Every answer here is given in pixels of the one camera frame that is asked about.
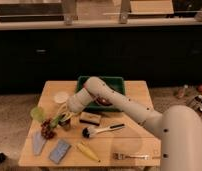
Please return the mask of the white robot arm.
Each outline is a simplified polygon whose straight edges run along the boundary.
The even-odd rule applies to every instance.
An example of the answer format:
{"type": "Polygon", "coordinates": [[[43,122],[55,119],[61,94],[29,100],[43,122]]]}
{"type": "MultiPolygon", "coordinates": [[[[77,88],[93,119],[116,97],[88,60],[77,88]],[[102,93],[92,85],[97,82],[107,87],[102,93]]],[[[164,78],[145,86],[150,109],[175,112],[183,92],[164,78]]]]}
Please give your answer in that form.
{"type": "Polygon", "coordinates": [[[188,106],[174,105],[163,114],[111,89],[99,77],[89,77],[66,101],[70,112],[82,112],[104,98],[161,140],[160,171],[202,171],[202,120],[188,106]]]}

